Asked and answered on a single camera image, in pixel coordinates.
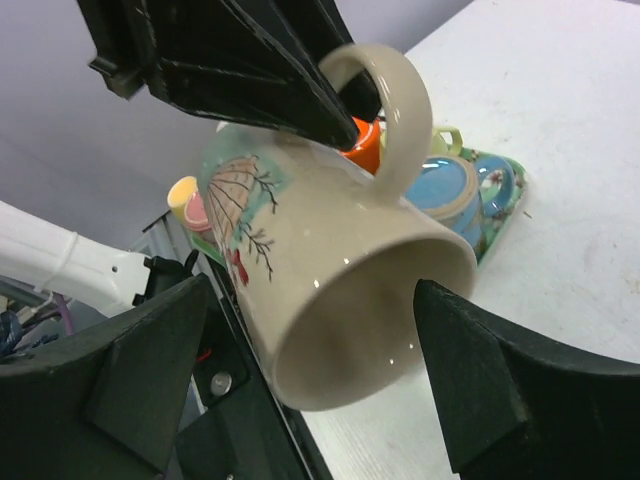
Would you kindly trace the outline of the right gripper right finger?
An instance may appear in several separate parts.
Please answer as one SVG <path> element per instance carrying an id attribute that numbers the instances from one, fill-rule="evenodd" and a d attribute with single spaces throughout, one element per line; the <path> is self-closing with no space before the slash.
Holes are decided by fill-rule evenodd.
<path id="1" fill-rule="evenodd" d="M 529 330 L 436 282 L 414 316 L 462 479 L 635 479 L 639 367 Z"/>

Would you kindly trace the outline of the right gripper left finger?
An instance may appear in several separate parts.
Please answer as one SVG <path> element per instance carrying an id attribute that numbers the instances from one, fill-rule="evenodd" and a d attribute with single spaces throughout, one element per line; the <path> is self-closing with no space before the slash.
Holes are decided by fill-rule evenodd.
<path id="1" fill-rule="evenodd" d="M 208 305 L 200 275 L 1 362 L 4 479 L 155 479 L 171 457 Z"/>

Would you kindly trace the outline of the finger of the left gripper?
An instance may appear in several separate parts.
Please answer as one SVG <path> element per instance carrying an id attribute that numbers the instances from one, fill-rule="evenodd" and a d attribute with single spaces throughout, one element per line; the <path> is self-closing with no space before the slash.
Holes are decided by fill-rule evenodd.
<path id="1" fill-rule="evenodd" d="M 310 13 L 309 50 L 317 63 L 341 47 L 353 47 L 353 39 L 334 1 L 313 0 Z M 371 75 L 355 59 L 342 56 L 335 61 L 343 76 L 352 78 L 340 88 L 339 96 L 349 113 L 372 122 L 381 109 L 381 100 Z"/>
<path id="2" fill-rule="evenodd" d="M 192 116 L 299 135 L 341 150 L 357 128 L 275 1 L 92 1 L 90 66 Z"/>

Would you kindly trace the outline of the beige bird mug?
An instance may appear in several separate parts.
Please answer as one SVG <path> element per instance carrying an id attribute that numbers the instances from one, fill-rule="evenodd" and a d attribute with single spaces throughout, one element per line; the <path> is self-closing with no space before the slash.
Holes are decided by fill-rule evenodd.
<path id="1" fill-rule="evenodd" d="M 411 62 L 383 45 L 354 45 L 320 65 L 334 86 L 371 74 L 387 122 L 430 123 Z M 302 411 L 342 407 L 390 385 L 421 360 L 417 283 L 468 296 L 476 257 L 405 193 L 425 160 L 392 143 L 372 175 L 340 151 L 291 133 L 227 124 L 206 150 L 199 190 L 262 372 Z"/>

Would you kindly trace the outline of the pink mug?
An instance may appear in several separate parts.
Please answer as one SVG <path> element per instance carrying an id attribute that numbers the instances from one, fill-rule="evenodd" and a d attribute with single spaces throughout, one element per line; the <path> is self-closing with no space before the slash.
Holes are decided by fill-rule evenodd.
<path id="1" fill-rule="evenodd" d="M 213 236 L 212 226 L 198 191 L 190 196 L 184 206 L 184 223 L 187 229 L 201 237 Z"/>

